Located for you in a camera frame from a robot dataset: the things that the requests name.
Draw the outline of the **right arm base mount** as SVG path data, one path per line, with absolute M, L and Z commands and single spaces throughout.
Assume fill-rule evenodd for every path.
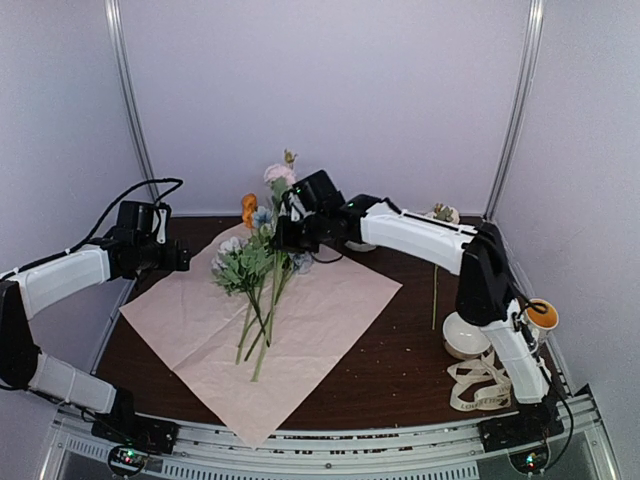
M 542 442 L 564 432 L 559 419 L 541 420 L 522 413 L 484 420 L 477 427 L 486 453 Z

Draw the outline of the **green leafy flower bunch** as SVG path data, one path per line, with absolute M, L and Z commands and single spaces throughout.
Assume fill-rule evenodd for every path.
M 268 250 L 269 235 L 252 233 L 248 238 L 233 236 L 223 241 L 212 261 L 215 283 L 228 296 L 244 295 L 248 306 L 237 346 L 237 364 L 248 361 L 262 341 L 266 314 L 262 294 L 273 265 Z

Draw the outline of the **orange flower stem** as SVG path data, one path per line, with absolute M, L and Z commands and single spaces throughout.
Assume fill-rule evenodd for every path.
M 242 206 L 242 222 L 245 227 L 249 229 L 254 229 L 254 220 L 253 215 L 258 210 L 258 199 L 254 193 L 248 193 L 243 196 L 241 200 Z

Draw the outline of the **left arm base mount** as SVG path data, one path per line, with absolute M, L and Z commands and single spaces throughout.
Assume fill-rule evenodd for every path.
M 175 422 L 144 416 L 135 416 L 129 427 L 109 424 L 106 420 L 95 420 L 91 434 L 113 443 L 132 446 L 150 454 L 171 454 L 173 452 L 179 426 Z

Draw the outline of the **pink wrapping paper sheet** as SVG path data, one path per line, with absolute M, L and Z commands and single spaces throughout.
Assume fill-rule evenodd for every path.
M 260 447 L 351 349 L 400 289 L 400 283 L 349 258 L 315 264 L 294 275 L 278 302 L 270 280 L 261 313 L 243 294 L 229 296 L 214 281 L 220 245 L 246 238 L 235 225 L 191 261 L 154 284 L 121 312 L 161 361 L 249 448 Z

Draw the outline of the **blue hydrangea flower stem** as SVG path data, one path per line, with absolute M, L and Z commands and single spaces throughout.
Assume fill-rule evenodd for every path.
M 265 206 L 258 206 L 252 214 L 252 227 L 260 233 L 274 233 L 273 211 Z M 294 274 L 306 274 L 313 265 L 312 255 L 304 253 L 288 253 L 289 263 Z

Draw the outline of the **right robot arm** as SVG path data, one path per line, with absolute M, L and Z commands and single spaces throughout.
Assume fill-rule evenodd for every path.
M 550 426 L 558 398 L 525 319 L 527 309 L 544 307 L 517 287 L 496 225 L 447 223 L 367 194 L 346 200 L 324 170 L 286 187 L 276 218 L 277 250 L 316 253 L 326 242 L 355 241 L 414 256 L 458 276 L 456 312 L 486 335 L 512 382 L 519 410 L 513 433 L 530 442 Z

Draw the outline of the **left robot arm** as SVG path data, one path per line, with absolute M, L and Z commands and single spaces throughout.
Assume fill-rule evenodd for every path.
M 118 279 L 153 271 L 185 272 L 191 252 L 168 235 L 171 208 L 164 202 L 124 201 L 116 223 L 61 253 L 6 272 L 1 278 L 1 387 L 30 390 L 105 417 L 106 429 L 123 444 L 144 433 L 128 392 L 45 353 L 30 322 L 42 311 Z

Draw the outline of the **pink peony flower stem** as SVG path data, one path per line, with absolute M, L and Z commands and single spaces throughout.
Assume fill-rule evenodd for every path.
M 264 172 L 264 182 L 271 195 L 270 220 L 268 222 L 263 221 L 260 227 L 265 227 L 266 232 L 269 234 L 268 250 L 271 253 L 273 265 L 269 270 L 271 279 L 270 300 L 264 316 L 264 332 L 259 337 L 262 344 L 251 377 L 252 382 L 259 380 L 264 358 L 274 342 L 274 324 L 279 300 L 287 283 L 298 270 L 294 254 L 284 250 L 284 240 L 281 238 L 284 233 L 283 222 L 286 220 L 288 195 L 296 182 L 294 171 L 296 159 L 296 153 L 285 149 L 283 160 L 280 163 L 269 166 Z

